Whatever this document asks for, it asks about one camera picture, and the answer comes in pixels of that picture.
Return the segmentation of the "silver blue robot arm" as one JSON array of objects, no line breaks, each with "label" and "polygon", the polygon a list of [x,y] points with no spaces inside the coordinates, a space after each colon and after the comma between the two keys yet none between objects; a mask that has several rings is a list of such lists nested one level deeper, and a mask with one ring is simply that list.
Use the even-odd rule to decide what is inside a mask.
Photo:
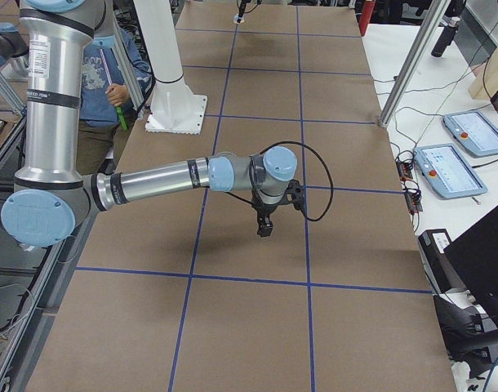
[{"label": "silver blue robot arm", "polygon": [[120,39],[113,6],[109,1],[23,1],[20,21],[30,36],[25,163],[0,213],[3,228],[16,241],[48,247],[70,236],[93,210],[196,188],[250,190],[257,233],[266,237],[275,209],[300,203],[297,159],[281,145],[247,158],[226,153],[145,171],[80,175],[82,54],[91,43]]}]

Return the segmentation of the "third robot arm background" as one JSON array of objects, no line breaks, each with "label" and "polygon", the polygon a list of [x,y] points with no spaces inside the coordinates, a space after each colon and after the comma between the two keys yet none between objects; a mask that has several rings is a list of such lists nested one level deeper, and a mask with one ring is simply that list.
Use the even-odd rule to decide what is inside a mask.
[{"label": "third robot arm background", "polygon": [[29,65],[29,46],[12,23],[0,22],[0,68],[6,64],[24,72]]}]

